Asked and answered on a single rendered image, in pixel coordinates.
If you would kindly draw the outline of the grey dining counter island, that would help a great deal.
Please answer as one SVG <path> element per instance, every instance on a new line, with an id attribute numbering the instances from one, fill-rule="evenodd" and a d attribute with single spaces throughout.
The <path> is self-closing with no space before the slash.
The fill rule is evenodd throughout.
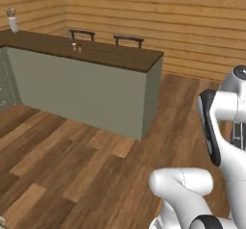
<path id="1" fill-rule="evenodd" d="M 10 30 L 0 31 L 1 47 L 20 104 L 135 140 L 156 115 L 160 51 Z"/>

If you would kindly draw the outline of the grey cabinet run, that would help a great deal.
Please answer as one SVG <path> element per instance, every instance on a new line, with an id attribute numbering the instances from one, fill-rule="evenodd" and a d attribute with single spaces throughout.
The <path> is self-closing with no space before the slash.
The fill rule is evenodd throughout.
<path id="1" fill-rule="evenodd" d="M 21 103 L 6 47 L 0 48 L 0 112 Z"/>

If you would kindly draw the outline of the white vase with flowers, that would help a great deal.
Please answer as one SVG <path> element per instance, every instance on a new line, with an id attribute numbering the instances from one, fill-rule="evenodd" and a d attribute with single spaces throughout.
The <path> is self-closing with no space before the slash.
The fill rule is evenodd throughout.
<path id="1" fill-rule="evenodd" d="M 7 16 L 9 18 L 11 30 L 14 33 L 17 33 L 19 31 L 19 28 L 18 28 L 16 17 L 15 17 L 15 8 L 7 8 Z"/>

